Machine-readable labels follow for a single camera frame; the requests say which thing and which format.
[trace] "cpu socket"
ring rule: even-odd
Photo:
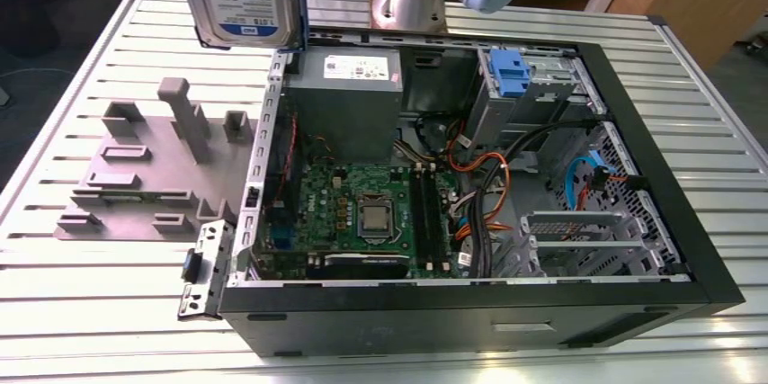
[[[391,200],[378,194],[357,199],[357,235],[370,245],[379,245],[393,234]]]

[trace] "ram slot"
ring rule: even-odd
[[[442,218],[439,216],[439,194],[433,171],[423,172],[423,175],[421,176],[421,193],[423,197],[423,214],[430,261],[435,266],[443,266],[447,261],[445,260],[443,250],[445,238],[442,236]]]
[[[430,244],[426,234],[426,218],[423,213],[423,199],[421,190],[421,177],[423,171],[414,168],[410,170],[409,189],[410,189],[410,221],[413,222],[413,239],[415,246],[415,264],[419,269],[431,266]]]

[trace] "aluminum table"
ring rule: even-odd
[[[367,25],[366,0],[309,6],[314,24]],[[447,25],[453,33],[602,45],[746,303],[605,349],[513,353],[259,359],[225,322],[175,322],[189,244],[58,241],[54,222],[99,145],[109,101],[169,115],[157,84],[185,76],[209,118],[227,110],[255,118],[270,51],[202,49],[186,0],[122,0],[0,195],[0,377],[247,384],[768,377],[768,158],[669,29],[641,16],[521,8],[478,15],[457,5]]]

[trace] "green motherboard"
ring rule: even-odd
[[[270,267],[277,279],[303,279],[306,257],[335,253],[401,255],[407,257],[409,278],[451,276],[445,210],[455,193],[454,177],[451,173],[429,172],[430,193],[435,195],[433,208],[438,207],[438,213],[429,214],[435,219],[430,227],[438,233],[418,233],[410,183],[414,173],[421,172],[414,170],[383,165],[306,166],[294,229],[289,233],[271,230],[275,253]],[[419,243],[418,238],[426,235],[438,239],[443,261],[423,265],[423,259],[417,259],[418,248],[423,248],[423,240]]]

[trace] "metal bracket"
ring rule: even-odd
[[[218,302],[226,278],[234,227],[217,220],[202,224],[194,249],[189,250],[181,277],[186,284],[178,305],[178,321],[219,320]]]

